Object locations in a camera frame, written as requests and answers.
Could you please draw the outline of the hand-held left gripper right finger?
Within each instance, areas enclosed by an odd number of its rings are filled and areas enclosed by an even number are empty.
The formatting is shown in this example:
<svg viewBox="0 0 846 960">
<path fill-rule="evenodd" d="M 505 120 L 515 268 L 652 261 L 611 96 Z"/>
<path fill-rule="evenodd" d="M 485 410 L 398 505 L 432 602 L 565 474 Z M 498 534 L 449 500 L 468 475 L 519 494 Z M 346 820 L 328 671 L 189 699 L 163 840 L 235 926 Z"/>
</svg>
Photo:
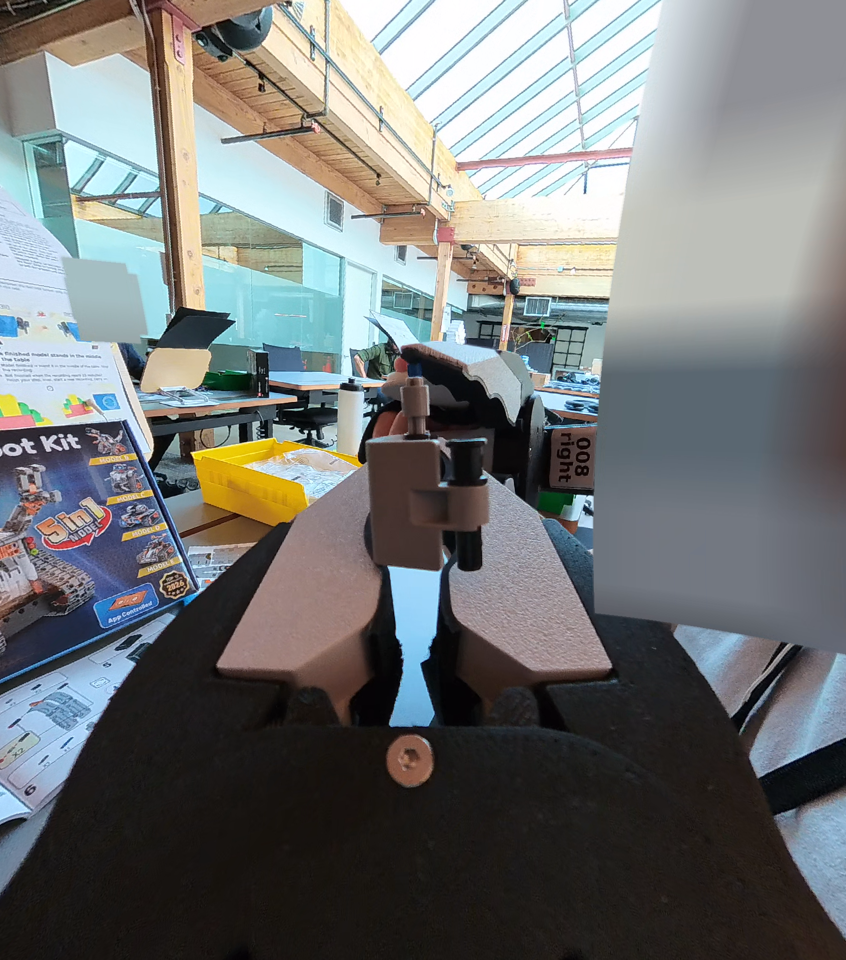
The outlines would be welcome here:
<svg viewBox="0 0 846 960">
<path fill-rule="evenodd" d="M 429 693 L 443 725 L 473 725 L 510 688 L 602 681 L 612 664 L 537 511 L 495 479 L 480 570 L 447 566 Z"/>
</svg>

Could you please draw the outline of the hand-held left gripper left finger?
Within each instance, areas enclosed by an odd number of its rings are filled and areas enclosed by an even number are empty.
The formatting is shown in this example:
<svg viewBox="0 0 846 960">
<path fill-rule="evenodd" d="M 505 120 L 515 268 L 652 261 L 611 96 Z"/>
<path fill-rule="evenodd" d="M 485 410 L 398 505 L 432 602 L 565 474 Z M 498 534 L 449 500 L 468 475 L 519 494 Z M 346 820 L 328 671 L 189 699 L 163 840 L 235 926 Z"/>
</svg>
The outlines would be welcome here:
<svg viewBox="0 0 846 960">
<path fill-rule="evenodd" d="M 389 575 L 365 529 L 368 471 L 299 513 L 217 661 L 227 677 L 318 688 L 344 723 L 388 725 L 403 674 Z"/>
</svg>

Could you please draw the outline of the white bottle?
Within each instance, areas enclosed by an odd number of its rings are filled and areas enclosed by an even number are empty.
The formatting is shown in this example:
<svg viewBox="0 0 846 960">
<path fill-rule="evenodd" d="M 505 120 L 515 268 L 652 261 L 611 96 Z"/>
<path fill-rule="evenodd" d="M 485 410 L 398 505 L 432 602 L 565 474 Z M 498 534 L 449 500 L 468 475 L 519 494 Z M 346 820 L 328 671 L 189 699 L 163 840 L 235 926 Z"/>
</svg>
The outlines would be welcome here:
<svg viewBox="0 0 846 960">
<path fill-rule="evenodd" d="M 336 450 L 357 457 L 363 434 L 365 392 L 359 380 L 349 377 L 340 383 L 336 403 Z"/>
</svg>

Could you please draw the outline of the brown board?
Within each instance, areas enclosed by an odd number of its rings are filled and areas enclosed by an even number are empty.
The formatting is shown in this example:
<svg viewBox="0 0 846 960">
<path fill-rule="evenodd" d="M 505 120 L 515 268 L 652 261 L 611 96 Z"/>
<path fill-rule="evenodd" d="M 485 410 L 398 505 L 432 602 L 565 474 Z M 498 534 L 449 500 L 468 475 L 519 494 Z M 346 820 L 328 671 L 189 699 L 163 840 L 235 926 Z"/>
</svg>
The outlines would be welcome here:
<svg viewBox="0 0 846 960">
<path fill-rule="evenodd" d="M 165 505 L 187 548 L 253 545 L 272 529 L 251 518 L 206 504 L 195 490 L 170 498 Z"/>
</svg>

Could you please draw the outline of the blue robot kit box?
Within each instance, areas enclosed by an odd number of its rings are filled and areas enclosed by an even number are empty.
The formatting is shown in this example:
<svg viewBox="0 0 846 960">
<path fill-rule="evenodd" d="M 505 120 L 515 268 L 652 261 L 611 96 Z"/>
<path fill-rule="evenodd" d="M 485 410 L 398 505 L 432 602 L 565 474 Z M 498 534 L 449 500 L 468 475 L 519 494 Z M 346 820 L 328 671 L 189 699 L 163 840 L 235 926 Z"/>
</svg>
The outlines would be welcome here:
<svg viewBox="0 0 846 960">
<path fill-rule="evenodd" d="M 196 591 L 128 422 L 0 431 L 0 682 Z"/>
</svg>

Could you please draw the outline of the person's white shirt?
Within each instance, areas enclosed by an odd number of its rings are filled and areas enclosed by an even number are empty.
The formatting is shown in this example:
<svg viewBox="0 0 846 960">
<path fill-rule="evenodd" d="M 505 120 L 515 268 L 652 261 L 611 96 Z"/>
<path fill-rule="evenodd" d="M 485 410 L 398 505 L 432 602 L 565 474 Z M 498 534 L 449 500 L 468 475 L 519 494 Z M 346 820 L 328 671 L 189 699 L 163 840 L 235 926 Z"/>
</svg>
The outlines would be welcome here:
<svg viewBox="0 0 846 960">
<path fill-rule="evenodd" d="M 678 626 L 675 637 L 729 714 L 777 642 Z M 741 740 L 757 775 L 846 737 L 846 654 L 803 650 L 750 715 Z M 846 788 L 776 817 L 789 852 L 846 939 Z"/>
</svg>

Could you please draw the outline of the clear plastic parts bags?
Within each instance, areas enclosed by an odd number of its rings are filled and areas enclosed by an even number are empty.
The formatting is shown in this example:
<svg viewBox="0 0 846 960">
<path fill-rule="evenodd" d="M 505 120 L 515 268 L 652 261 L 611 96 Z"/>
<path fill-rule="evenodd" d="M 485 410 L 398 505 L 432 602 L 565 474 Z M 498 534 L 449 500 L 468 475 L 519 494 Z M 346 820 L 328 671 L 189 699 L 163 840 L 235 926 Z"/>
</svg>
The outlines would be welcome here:
<svg viewBox="0 0 846 960">
<path fill-rule="evenodd" d="M 322 497 L 357 469 L 357 465 L 336 456 L 332 451 L 317 448 L 289 451 L 250 462 L 246 466 L 301 486 L 308 504 Z"/>
</svg>

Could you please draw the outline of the black card sheet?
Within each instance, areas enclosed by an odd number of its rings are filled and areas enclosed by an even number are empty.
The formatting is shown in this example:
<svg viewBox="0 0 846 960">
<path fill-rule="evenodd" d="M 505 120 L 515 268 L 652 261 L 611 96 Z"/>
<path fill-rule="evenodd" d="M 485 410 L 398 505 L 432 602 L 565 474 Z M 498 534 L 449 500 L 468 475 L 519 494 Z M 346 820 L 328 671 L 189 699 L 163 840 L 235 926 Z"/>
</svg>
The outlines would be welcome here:
<svg viewBox="0 0 846 960">
<path fill-rule="evenodd" d="M 179 307 L 156 344 L 158 349 L 207 350 L 213 341 L 235 324 L 224 311 Z"/>
</svg>

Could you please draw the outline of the white assembly instruction booklet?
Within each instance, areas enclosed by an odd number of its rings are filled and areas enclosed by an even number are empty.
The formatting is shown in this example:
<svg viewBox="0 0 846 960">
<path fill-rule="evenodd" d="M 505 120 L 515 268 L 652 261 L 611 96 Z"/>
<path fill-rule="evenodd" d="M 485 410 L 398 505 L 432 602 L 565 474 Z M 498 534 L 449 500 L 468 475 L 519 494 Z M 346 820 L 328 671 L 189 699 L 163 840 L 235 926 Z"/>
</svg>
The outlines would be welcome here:
<svg viewBox="0 0 846 960">
<path fill-rule="evenodd" d="M 0 695 L 0 825 L 56 797 L 113 695 L 173 618 L 159 616 Z"/>
</svg>

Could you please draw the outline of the white printed instruction sheet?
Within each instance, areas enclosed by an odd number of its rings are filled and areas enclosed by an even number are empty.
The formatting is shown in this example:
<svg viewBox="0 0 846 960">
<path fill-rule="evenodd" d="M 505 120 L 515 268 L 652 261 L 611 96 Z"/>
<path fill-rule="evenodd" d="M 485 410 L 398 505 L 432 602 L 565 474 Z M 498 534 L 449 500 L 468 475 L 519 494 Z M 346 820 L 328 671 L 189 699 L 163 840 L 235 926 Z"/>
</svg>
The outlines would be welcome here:
<svg viewBox="0 0 846 960">
<path fill-rule="evenodd" d="M 82 342 L 62 244 L 0 187 L 0 430 L 134 420 L 107 342 Z"/>
</svg>

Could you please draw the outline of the grey building block assembly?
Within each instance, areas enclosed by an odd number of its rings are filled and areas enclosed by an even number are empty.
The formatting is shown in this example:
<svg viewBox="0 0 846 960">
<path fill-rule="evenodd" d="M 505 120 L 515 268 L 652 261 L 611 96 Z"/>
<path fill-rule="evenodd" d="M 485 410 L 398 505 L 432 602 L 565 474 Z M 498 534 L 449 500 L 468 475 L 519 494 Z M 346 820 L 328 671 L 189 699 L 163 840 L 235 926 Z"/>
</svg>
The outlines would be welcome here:
<svg viewBox="0 0 846 960">
<path fill-rule="evenodd" d="M 444 534 L 452 533 L 458 568 L 480 570 L 489 522 L 485 439 L 432 438 L 421 376 L 405 380 L 401 397 L 405 431 L 366 444 L 372 558 L 382 567 L 439 571 Z"/>
</svg>

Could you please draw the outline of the wooden office desk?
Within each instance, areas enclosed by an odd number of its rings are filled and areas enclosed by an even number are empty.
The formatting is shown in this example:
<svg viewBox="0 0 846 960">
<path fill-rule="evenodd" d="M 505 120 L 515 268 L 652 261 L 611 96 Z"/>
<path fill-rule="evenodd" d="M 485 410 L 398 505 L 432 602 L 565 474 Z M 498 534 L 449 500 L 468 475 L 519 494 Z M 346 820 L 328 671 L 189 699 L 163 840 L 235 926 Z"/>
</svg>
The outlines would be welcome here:
<svg viewBox="0 0 846 960">
<path fill-rule="evenodd" d="M 324 371 L 272 370 L 269 375 L 270 388 L 284 393 L 337 392 L 349 380 L 364 390 L 381 388 L 384 383 L 380 379 L 353 378 Z"/>
<path fill-rule="evenodd" d="M 165 403 L 165 397 L 162 396 L 150 400 L 141 399 L 140 403 L 143 414 L 148 419 L 154 420 L 157 417 L 206 417 L 219 414 L 235 414 L 238 411 L 268 407 L 298 405 L 300 398 L 294 393 L 287 394 L 278 391 L 273 391 L 268 397 L 238 391 L 206 391 L 201 396 L 201 402 L 197 406 L 178 407 L 168 405 Z"/>
</svg>

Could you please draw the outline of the colourful printed leaflet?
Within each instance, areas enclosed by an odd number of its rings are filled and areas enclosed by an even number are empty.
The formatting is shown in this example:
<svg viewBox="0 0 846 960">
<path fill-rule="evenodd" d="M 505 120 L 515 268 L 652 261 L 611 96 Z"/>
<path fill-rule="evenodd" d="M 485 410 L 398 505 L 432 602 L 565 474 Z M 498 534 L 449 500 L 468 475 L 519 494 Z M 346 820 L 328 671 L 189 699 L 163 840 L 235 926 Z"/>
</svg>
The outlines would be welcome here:
<svg viewBox="0 0 846 960">
<path fill-rule="evenodd" d="M 188 560 L 197 588 L 205 590 L 255 545 L 254 542 L 247 542 L 189 546 Z"/>
</svg>

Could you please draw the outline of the black office chair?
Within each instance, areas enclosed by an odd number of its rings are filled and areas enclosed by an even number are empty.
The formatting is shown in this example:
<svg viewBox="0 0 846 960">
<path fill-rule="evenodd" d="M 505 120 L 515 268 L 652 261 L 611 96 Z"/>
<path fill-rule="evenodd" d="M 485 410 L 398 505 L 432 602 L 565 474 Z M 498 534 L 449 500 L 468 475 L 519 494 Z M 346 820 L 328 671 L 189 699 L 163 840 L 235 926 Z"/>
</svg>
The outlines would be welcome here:
<svg viewBox="0 0 846 960">
<path fill-rule="evenodd" d="M 337 423 L 337 411 L 326 405 L 307 406 L 298 409 L 285 408 L 280 412 L 280 422 L 305 434 L 301 442 L 307 446 L 327 449 L 332 444 L 324 440 L 323 430 Z"/>
</svg>

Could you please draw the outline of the black ceiling speaker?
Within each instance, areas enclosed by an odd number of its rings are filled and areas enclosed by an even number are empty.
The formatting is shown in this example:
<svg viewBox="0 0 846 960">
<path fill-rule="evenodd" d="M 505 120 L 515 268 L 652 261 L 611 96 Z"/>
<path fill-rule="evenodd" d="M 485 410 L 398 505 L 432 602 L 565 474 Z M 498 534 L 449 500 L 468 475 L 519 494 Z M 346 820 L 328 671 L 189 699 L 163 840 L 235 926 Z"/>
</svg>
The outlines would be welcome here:
<svg viewBox="0 0 846 960">
<path fill-rule="evenodd" d="M 218 21 L 192 35 L 205 52 L 224 63 L 237 53 L 258 49 L 267 38 L 273 21 L 272 7 Z"/>
</svg>

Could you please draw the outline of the yellow plastic bin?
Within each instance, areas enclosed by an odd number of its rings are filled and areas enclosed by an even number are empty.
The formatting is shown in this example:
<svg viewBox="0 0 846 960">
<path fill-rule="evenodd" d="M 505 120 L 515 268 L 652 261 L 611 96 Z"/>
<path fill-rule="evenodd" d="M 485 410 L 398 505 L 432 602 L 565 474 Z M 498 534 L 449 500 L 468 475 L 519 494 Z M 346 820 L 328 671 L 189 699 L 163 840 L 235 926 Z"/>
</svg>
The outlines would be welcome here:
<svg viewBox="0 0 846 960">
<path fill-rule="evenodd" d="M 311 504 L 307 503 L 302 487 L 246 465 L 307 448 L 314 449 L 267 438 L 195 452 L 193 462 L 205 502 L 270 526 L 290 522 Z M 327 451 L 359 468 L 357 459 Z"/>
</svg>

